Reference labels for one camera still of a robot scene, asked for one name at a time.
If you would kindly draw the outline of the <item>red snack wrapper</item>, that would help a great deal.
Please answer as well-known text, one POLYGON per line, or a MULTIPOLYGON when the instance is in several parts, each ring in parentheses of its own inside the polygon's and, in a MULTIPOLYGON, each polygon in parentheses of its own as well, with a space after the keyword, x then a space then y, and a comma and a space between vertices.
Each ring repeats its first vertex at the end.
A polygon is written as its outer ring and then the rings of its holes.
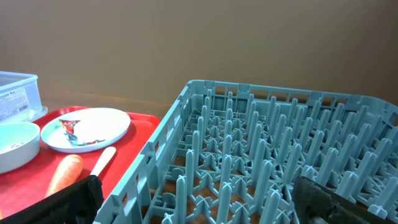
POLYGON ((64 135, 72 146, 88 146, 104 141, 104 139, 94 138, 93 136, 84 136, 85 133, 82 131, 86 129, 86 123, 80 119, 59 119, 59 123, 65 132, 64 135))

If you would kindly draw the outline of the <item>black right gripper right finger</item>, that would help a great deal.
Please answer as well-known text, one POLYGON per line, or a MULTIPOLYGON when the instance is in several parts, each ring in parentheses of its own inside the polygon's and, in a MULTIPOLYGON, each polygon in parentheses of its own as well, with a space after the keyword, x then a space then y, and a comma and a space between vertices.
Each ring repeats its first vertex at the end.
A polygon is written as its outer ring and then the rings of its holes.
POLYGON ((295 178, 292 201, 300 223, 393 224, 307 177, 295 178))

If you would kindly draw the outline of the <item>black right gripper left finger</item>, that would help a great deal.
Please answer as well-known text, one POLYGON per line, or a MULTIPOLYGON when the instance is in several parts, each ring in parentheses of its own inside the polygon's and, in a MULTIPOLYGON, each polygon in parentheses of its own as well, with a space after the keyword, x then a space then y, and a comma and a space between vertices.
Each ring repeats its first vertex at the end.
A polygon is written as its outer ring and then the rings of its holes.
POLYGON ((1 224, 91 224, 104 202, 102 182, 89 175, 1 220, 1 224))

